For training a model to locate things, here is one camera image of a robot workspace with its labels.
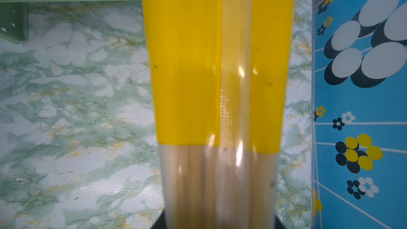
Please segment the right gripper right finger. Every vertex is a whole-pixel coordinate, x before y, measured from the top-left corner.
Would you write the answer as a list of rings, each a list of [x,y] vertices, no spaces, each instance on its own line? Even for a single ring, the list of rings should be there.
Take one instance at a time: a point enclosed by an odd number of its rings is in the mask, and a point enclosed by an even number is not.
[[[275,229],[286,229],[277,215],[275,216]]]

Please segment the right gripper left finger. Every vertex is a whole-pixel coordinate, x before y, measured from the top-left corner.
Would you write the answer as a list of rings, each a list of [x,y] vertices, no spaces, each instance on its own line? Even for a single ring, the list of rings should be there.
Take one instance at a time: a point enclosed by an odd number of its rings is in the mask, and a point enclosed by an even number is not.
[[[165,220],[165,211],[161,213],[157,221],[152,225],[152,229],[167,229]]]

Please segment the yellow spaghetti package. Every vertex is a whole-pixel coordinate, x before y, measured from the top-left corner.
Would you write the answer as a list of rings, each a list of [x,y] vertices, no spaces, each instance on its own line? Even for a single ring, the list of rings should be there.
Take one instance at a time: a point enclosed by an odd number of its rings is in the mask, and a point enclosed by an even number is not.
[[[169,229],[278,229],[296,0],[142,0]]]

